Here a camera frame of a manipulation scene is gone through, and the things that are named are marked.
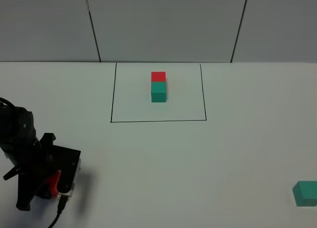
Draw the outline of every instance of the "black cable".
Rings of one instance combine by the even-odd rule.
[[[56,223],[57,220],[59,219],[59,216],[60,216],[60,214],[57,214],[57,215],[56,215],[54,221],[53,221],[52,224],[49,226],[49,228],[52,228],[52,227],[55,225],[55,223]]]
[[[0,102],[5,103],[6,105],[8,105],[12,110],[15,110],[15,106],[9,102],[8,100],[4,99],[4,98],[0,98]]]
[[[54,221],[52,222],[52,224],[49,226],[49,228],[52,228],[56,224],[57,220],[59,219],[59,216],[61,215],[62,211],[65,208],[67,200],[68,200],[68,196],[62,195],[60,197],[60,200],[59,200],[59,203],[57,206],[57,215],[56,215]]]

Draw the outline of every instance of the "green cube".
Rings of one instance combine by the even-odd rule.
[[[317,206],[317,181],[298,181],[293,193],[298,207]]]
[[[151,82],[151,99],[153,103],[166,102],[167,100],[166,82]]]

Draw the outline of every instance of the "block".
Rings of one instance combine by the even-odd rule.
[[[167,93],[166,82],[151,82],[151,93]]]
[[[298,207],[317,206],[317,181],[298,181],[293,193]]]
[[[152,103],[165,103],[166,96],[166,93],[151,93],[151,101]]]
[[[151,73],[151,82],[166,82],[165,71],[153,71]]]
[[[163,103],[167,101],[166,82],[151,82],[151,100],[152,103]]]

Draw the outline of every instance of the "white wall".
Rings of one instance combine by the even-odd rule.
[[[99,61],[85,0],[0,0],[0,61]]]
[[[248,0],[234,62],[317,62],[316,0]]]
[[[245,0],[88,0],[102,61],[229,62]]]

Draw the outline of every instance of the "table surface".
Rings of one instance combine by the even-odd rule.
[[[317,208],[296,207],[292,187],[317,180],[317,64],[201,66],[206,121],[110,123],[115,63],[0,63],[0,97],[33,112],[39,138],[82,151],[56,227],[316,225]],[[1,173],[11,168],[0,156]],[[17,178],[0,180],[1,227],[55,218],[57,201],[21,212],[16,198]]]

